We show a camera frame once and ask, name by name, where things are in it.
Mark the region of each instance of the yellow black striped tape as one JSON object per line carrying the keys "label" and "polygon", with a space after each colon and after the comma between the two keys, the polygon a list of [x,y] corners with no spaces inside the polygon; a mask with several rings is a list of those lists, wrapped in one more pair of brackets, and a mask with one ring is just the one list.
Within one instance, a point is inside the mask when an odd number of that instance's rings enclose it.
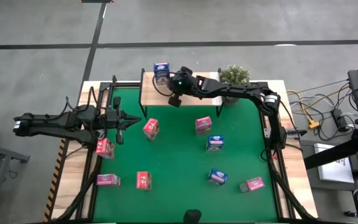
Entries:
{"label": "yellow black striped tape", "polygon": [[55,170],[53,172],[52,183],[51,183],[50,189],[49,189],[47,208],[45,209],[44,219],[42,220],[43,222],[50,221],[50,219],[52,217],[53,205],[55,203],[57,189],[58,189],[58,179],[60,178],[59,176],[63,169],[62,161],[63,161],[63,152],[64,152],[65,148],[66,148],[66,141],[64,139],[61,139],[60,146],[59,146],[59,152],[58,152],[58,155],[56,158]]}

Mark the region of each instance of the potted plant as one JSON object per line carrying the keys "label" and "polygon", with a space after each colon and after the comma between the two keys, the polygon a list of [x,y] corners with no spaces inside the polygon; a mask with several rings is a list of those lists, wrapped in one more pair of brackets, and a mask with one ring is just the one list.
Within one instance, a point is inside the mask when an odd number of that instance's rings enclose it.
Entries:
{"label": "potted plant", "polygon": [[[221,83],[249,85],[249,72],[248,70],[244,70],[241,66],[229,65],[226,69],[218,72]],[[239,101],[239,98],[222,96],[222,100],[224,106],[233,106]]]}

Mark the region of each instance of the plant pot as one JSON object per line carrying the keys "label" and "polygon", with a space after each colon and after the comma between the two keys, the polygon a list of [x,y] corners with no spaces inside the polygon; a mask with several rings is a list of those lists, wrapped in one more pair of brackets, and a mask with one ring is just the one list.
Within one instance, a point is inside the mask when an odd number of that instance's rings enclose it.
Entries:
{"label": "plant pot", "polygon": [[233,106],[239,100],[240,100],[240,98],[222,96],[223,106]]}

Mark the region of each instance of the green table surface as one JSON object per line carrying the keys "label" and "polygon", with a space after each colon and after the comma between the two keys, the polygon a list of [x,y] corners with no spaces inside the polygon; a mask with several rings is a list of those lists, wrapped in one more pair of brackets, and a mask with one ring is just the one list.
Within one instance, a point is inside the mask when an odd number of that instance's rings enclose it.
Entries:
{"label": "green table surface", "polygon": [[[159,121],[154,141],[145,138],[138,88],[118,88],[122,109],[142,117],[124,132],[114,159],[103,159],[101,174],[116,174],[120,187],[98,187],[94,222],[182,222],[188,209],[202,213],[201,222],[274,222],[275,203],[267,163],[260,158],[264,140],[255,105],[240,100],[223,108],[213,106],[149,107],[149,118]],[[195,119],[210,116],[209,134],[195,134]],[[115,142],[114,130],[108,138]],[[209,135],[223,135],[222,151],[206,152]],[[207,180],[212,168],[228,174],[219,186]],[[152,190],[136,189],[137,171],[152,174]],[[242,194],[239,184],[261,177],[265,187]]]}

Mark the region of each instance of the gray floor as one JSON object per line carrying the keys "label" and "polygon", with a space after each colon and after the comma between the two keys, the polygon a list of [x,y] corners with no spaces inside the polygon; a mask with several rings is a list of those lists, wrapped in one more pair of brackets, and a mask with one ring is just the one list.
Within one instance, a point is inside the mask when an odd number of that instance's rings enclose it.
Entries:
{"label": "gray floor", "polygon": [[[76,0],[0,0],[0,44],[90,43],[99,9],[100,4]],[[108,5],[99,43],[346,39],[358,39],[358,0],[117,0]],[[88,52],[0,50],[0,146],[31,154],[27,165],[12,163],[19,177],[4,183],[0,223],[42,220],[58,149],[55,138],[15,137],[12,118],[30,111],[59,113],[66,95],[75,103]],[[164,61],[195,71],[239,64],[253,79],[282,79],[288,89],[302,90],[346,79],[348,70],[358,68],[358,45],[98,49],[89,79],[138,80],[142,67],[151,70]],[[354,113],[347,101],[341,109]],[[304,117],[295,115],[295,121],[306,129]],[[324,130],[333,134],[333,123]],[[311,133],[305,139],[317,140]],[[313,195],[320,218],[358,222],[342,215],[354,210],[350,192],[313,189]]]}

